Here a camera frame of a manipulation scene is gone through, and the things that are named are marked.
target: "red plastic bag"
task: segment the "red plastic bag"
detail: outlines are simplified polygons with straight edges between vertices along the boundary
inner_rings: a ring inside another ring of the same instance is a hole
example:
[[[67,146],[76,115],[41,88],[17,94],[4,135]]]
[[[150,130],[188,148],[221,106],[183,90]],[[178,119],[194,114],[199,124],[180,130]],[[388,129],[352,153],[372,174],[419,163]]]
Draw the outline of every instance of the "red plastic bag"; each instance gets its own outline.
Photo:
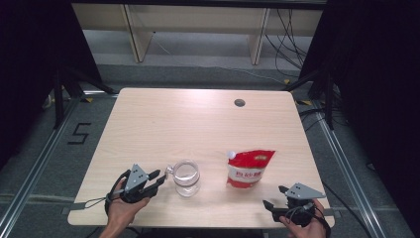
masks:
[[[239,188],[252,187],[263,177],[263,171],[275,151],[248,151],[236,154],[229,152],[228,181],[231,186]]]

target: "wooden table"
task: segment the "wooden table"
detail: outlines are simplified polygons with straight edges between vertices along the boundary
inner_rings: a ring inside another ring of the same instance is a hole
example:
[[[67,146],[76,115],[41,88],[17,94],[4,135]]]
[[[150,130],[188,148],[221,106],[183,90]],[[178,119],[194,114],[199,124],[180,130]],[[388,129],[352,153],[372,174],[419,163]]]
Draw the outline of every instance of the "wooden table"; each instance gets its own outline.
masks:
[[[245,106],[235,105],[243,99]],[[226,185],[227,152],[276,150],[252,188]],[[133,164],[146,172],[194,160],[201,188],[178,195],[171,177],[133,225],[142,227],[278,228],[263,199],[286,206],[279,185],[302,182],[324,192],[289,92],[125,88],[112,110],[75,202],[104,196]],[[326,198],[320,199],[330,207]],[[334,218],[327,217],[330,225]],[[72,225],[105,225],[103,202],[68,216]]]

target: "transparent container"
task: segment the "transparent container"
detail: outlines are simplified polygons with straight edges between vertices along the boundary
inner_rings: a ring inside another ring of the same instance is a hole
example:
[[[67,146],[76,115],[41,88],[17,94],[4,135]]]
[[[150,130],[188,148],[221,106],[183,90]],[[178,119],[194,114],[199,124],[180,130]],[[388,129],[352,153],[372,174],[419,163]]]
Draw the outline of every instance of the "transparent container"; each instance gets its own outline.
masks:
[[[200,189],[200,171],[193,161],[185,160],[168,166],[166,173],[172,174],[176,192],[181,196],[192,196]]]

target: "hand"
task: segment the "hand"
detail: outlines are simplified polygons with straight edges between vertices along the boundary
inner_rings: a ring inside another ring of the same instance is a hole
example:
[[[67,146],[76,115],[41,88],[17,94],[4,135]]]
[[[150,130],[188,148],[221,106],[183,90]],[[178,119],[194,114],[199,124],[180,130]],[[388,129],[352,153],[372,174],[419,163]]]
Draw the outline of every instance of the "hand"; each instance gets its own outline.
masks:
[[[121,179],[115,190],[121,189],[122,183],[123,180]],[[100,238],[118,237],[134,221],[137,212],[145,207],[150,200],[149,197],[145,197],[136,203],[127,203],[121,198],[112,200],[108,210],[108,223]]]
[[[319,209],[315,209],[315,215],[322,217],[324,212],[324,206],[317,200],[313,199],[315,206]],[[321,222],[315,218],[311,219],[311,222],[305,226],[297,226],[291,220],[284,216],[280,216],[280,221],[289,229],[290,233],[287,237],[292,238],[325,238],[326,230]]]

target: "wrist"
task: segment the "wrist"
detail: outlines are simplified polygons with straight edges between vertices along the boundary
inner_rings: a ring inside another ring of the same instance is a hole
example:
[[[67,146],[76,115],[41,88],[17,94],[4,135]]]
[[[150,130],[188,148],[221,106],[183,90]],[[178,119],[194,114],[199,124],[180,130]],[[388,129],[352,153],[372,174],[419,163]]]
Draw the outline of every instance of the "wrist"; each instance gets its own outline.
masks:
[[[115,222],[109,222],[102,231],[99,238],[117,238],[125,229]]]

